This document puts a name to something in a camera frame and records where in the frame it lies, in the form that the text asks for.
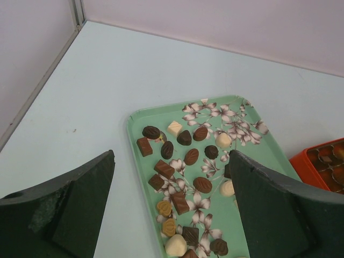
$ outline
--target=white table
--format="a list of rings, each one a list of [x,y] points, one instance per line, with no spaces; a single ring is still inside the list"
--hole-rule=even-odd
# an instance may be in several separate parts
[[[242,95],[291,157],[343,136],[343,85],[340,77],[87,22],[0,153],[0,197],[113,149],[95,257],[159,257],[125,130],[131,113]]]

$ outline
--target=wall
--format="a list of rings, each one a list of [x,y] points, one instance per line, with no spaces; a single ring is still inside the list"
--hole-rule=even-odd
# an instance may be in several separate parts
[[[0,1],[0,138],[73,32],[68,0]]]
[[[88,20],[344,76],[341,0],[83,0]]]

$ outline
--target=green tray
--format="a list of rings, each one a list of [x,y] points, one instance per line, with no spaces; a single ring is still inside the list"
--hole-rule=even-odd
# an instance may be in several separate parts
[[[191,135],[199,126],[206,126],[209,139],[192,141],[190,146],[182,146],[167,132],[172,121],[183,125],[183,130],[189,130]],[[142,138],[142,130],[147,125],[159,128],[173,143],[175,151],[170,160],[161,157],[162,142],[159,139],[150,141],[153,155],[142,157],[136,141]],[[169,194],[175,189],[184,190],[186,199],[196,207],[196,210],[190,210],[180,216],[173,208],[172,216],[177,225],[180,225],[177,229],[179,233],[182,226],[199,228],[199,245],[196,247],[199,258],[217,257],[213,252],[209,252],[209,243],[218,237],[228,245],[229,252],[222,257],[249,257],[239,211],[234,203],[235,196],[224,197],[219,193],[219,186],[227,180],[223,177],[224,166],[229,162],[228,152],[231,149],[237,149],[268,168],[300,180],[254,107],[240,96],[230,95],[139,110],[130,116],[127,131],[156,239],[161,248],[161,257],[168,257],[164,249],[168,238],[161,234],[163,218],[159,216],[156,204],[163,199],[170,200]],[[228,133],[233,142],[230,148],[219,148],[219,156],[212,161],[205,156],[204,149],[208,145],[215,145],[215,136],[219,133]],[[199,150],[199,158],[194,165],[185,166],[184,169],[183,159],[192,148]],[[176,171],[174,178],[165,181],[164,189],[157,192],[148,184],[148,180],[156,174],[153,168],[159,159],[170,163]],[[192,182],[199,176],[209,176],[208,179],[212,181],[213,189],[209,194],[201,193],[199,196],[198,191],[195,194]]]

